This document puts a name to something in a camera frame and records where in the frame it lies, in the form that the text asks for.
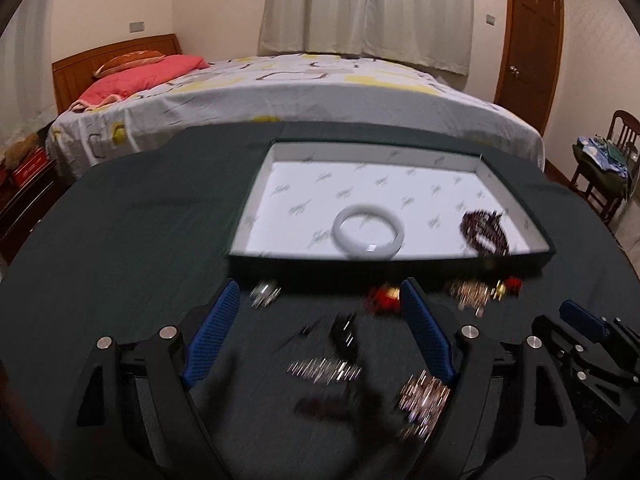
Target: white box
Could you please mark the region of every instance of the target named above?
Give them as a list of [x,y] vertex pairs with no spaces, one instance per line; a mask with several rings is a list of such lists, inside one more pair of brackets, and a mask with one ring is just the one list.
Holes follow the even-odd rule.
[[[479,209],[502,213],[513,256],[546,254],[543,265],[553,253],[537,222],[481,157],[380,144],[277,142],[255,179],[230,255],[346,260],[331,228],[342,209],[356,204],[384,206],[403,222],[404,244],[392,260],[478,259],[460,222]],[[383,221],[364,216],[343,228],[367,244],[393,237]]]

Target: wooden door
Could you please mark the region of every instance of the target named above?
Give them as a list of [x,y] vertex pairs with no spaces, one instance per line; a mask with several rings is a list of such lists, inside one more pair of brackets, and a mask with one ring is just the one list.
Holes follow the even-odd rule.
[[562,53],[563,0],[508,0],[495,102],[544,134]]

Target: wall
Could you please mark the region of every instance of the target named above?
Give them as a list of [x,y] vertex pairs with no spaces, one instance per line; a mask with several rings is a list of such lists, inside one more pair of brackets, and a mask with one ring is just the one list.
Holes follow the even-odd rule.
[[577,136],[605,136],[618,109],[640,118],[640,36],[618,0],[564,4],[564,77],[545,144],[547,158],[571,177]]
[[[469,76],[461,89],[475,97],[492,102],[502,63],[507,0],[475,0],[474,13]],[[495,17],[494,26],[487,24],[488,14]]]
[[[123,40],[173,32],[172,0],[53,0],[53,61]],[[130,22],[145,22],[131,34]]]
[[255,56],[265,0],[174,0],[185,52],[209,61]]

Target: bed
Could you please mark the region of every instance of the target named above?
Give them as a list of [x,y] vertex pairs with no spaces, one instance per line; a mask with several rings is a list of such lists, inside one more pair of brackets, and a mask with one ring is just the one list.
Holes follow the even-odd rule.
[[175,35],[115,43],[54,64],[60,116],[47,149],[76,178],[90,167],[156,149],[190,127],[244,121],[337,121],[404,126],[474,140],[543,170],[540,134],[508,110],[377,59],[288,54],[212,63],[122,102],[76,113],[68,107],[107,60],[133,50],[180,54]]

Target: stuffed toy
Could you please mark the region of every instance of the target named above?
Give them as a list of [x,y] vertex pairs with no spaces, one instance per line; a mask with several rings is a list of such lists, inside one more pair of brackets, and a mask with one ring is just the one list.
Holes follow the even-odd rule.
[[39,147],[40,141],[38,134],[31,134],[25,137],[24,140],[14,142],[4,152],[4,167],[7,171],[15,170],[25,158],[35,152]]

